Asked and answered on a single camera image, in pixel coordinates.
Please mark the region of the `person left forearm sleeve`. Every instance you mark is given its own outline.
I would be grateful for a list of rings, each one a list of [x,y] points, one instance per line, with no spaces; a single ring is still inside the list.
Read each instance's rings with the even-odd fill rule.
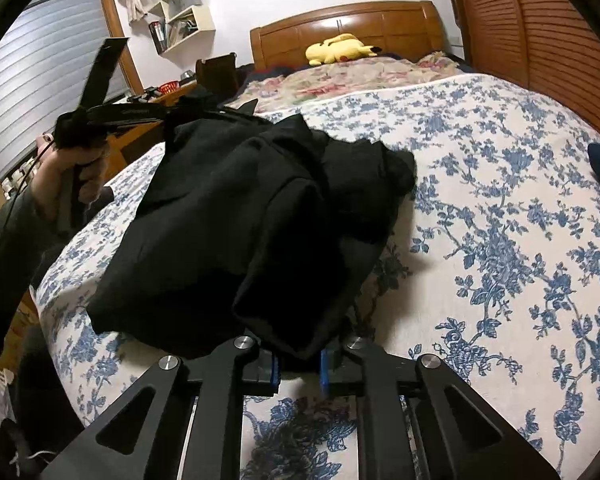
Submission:
[[[44,252],[59,242],[52,222],[25,190],[0,209],[0,355],[18,304]]]

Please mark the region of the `person left hand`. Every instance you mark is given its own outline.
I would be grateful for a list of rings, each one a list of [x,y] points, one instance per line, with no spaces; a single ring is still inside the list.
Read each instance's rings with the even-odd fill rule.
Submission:
[[[58,150],[53,144],[52,137],[45,133],[36,138],[36,147],[38,154],[41,155],[41,166],[31,183],[31,193],[36,206],[46,220],[54,222],[57,219],[62,178],[71,177],[74,167],[81,167],[80,202],[91,205],[99,198],[108,166],[107,142],[96,148]]]

